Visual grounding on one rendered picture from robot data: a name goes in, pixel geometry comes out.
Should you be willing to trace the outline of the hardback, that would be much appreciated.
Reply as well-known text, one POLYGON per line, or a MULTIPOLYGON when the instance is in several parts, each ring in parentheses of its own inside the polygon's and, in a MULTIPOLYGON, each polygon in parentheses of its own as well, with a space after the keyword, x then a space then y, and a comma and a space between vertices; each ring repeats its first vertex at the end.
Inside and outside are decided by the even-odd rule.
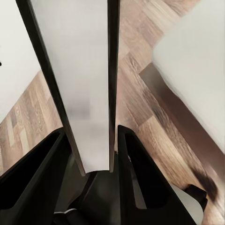
POLYGON ((15 0, 82 176, 113 172, 120 0, 15 0))

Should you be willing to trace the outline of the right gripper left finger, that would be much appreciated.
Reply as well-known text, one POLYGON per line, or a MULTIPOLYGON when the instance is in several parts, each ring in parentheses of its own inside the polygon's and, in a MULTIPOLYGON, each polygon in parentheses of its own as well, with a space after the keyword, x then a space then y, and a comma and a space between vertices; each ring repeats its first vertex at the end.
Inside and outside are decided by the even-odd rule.
POLYGON ((0 176, 0 225, 51 225, 70 151, 60 127, 0 176))

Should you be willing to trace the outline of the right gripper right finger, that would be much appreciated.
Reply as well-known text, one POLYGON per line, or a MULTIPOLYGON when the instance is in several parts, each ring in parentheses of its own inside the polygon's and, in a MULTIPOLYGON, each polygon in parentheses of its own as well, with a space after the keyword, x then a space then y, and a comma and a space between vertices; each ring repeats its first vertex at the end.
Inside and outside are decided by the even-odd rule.
POLYGON ((197 225, 136 133, 118 125, 121 225, 197 225), (136 206, 131 159, 147 209, 136 206))

